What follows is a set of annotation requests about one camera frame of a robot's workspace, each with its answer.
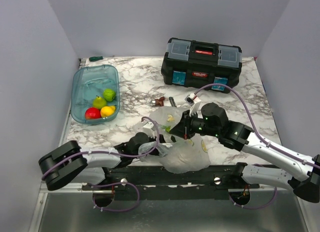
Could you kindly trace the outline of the yellow fake lemon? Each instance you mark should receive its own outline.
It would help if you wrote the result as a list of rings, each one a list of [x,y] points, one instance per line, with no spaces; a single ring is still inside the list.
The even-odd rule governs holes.
[[[111,115],[113,115],[116,111],[116,107],[115,106],[105,106],[100,110],[100,116],[102,118],[105,117],[109,117]]]

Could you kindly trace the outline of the translucent plastic bag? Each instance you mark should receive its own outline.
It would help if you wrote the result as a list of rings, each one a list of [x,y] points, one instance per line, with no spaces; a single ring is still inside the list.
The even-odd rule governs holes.
[[[175,174],[199,171],[211,165],[205,142],[199,135],[184,140],[167,133],[163,126],[175,126],[186,111],[186,107],[159,107],[149,114],[158,123],[160,134],[164,140],[150,154],[140,157],[140,161],[150,165],[162,165]]]

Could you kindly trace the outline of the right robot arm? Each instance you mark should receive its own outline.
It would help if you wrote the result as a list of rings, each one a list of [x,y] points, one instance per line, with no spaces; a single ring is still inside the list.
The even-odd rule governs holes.
[[[185,140],[195,134],[213,136],[229,149],[254,155],[273,165],[272,168],[245,165],[241,171],[230,175],[230,183],[234,187],[264,184],[291,190],[307,202],[320,201],[319,156],[304,155],[266,139],[253,128],[229,120],[225,110],[215,103],[205,104],[201,115],[183,112],[180,121],[170,129],[170,134]]]

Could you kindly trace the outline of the green fake lime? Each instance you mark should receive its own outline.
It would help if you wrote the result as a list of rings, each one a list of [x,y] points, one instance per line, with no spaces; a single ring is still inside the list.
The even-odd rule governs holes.
[[[116,92],[110,88],[107,88],[103,91],[103,98],[107,102],[112,102],[116,98]]]

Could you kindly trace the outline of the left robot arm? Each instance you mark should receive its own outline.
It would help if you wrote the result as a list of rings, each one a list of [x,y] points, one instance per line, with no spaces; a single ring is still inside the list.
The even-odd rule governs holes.
[[[49,191],[56,191],[71,183],[81,172],[91,168],[123,168],[148,155],[160,155],[160,145],[165,143],[164,136],[150,137],[138,132],[128,142],[114,147],[89,150],[80,147],[77,141],[71,140],[38,161],[42,172],[42,181]]]

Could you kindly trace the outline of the green fake pear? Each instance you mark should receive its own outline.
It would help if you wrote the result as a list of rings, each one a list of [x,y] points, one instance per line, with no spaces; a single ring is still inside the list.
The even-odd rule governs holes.
[[[107,101],[100,96],[96,96],[96,98],[92,102],[92,106],[96,109],[101,110],[103,107],[107,106]]]

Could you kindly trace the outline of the red fake apple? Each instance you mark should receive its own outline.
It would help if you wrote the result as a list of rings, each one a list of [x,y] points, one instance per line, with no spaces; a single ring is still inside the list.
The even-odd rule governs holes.
[[[84,113],[86,120],[99,119],[101,118],[101,111],[95,107],[88,108]]]

